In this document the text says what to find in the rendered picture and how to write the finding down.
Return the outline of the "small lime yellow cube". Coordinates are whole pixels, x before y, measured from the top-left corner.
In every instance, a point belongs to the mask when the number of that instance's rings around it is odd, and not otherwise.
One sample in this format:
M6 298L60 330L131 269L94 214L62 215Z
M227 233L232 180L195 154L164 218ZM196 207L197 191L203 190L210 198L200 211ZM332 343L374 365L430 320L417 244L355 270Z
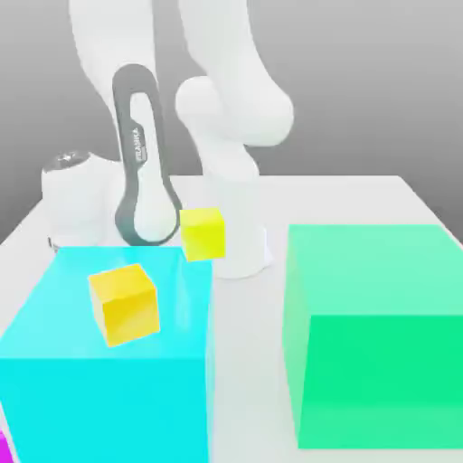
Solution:
M225 257L225 222L218 208L181 210L180 232L188 261Z

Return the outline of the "small golden yellow cube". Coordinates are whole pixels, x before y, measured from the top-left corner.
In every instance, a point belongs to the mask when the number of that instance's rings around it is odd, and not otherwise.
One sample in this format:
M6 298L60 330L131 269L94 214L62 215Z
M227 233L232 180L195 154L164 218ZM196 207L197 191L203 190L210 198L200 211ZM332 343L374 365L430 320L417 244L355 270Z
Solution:
M160 331L156 286L139 263L88 276L93 315L108 347Z

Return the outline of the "small magenta cube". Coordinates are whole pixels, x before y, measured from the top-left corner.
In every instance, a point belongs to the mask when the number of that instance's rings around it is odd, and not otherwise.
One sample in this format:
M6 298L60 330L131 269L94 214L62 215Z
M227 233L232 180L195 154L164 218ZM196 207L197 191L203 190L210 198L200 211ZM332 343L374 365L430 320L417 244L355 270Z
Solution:
M14 463L5 434L0 430L0 463Z

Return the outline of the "large green box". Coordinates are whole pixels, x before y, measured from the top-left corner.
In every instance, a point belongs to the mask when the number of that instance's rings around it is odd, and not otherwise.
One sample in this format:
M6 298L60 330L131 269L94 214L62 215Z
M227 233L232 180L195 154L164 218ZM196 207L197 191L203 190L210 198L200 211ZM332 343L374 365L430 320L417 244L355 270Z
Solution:
M302 449L463 449L463 249L433 224L292 224L282 346Z

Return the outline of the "large cyan box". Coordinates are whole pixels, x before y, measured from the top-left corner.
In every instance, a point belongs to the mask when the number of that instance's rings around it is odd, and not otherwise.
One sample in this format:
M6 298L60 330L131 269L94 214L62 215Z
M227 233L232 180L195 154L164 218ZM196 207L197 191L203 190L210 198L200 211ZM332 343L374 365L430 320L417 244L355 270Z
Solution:
M160 330L110 347L89 276L137 263ZM178 247L60 250L0 336L0 404L20 463L209 463L213 267Z

